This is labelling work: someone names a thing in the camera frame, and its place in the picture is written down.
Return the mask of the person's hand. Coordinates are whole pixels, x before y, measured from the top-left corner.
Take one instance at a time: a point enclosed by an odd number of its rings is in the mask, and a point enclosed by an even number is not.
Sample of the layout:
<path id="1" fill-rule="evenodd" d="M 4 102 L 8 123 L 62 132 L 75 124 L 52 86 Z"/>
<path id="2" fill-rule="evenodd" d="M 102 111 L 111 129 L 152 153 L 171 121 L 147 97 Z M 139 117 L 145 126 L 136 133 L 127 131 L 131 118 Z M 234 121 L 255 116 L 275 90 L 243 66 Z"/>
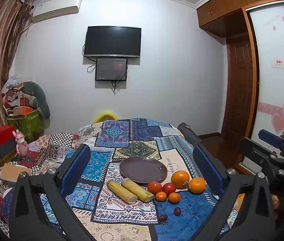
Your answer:
<path id="1" fill-rule="evenodd" d="M 271 199 L 272 199 L 272 204 L 273 204 L 273 210 L 274 210 L 274 216 L 275 216 L 275 219 L 278 218 L 278 209 L 280 207 L 280 201 L 279 201 L 279 198 L 278 196 L 276 195 L 271 195 Z"/>

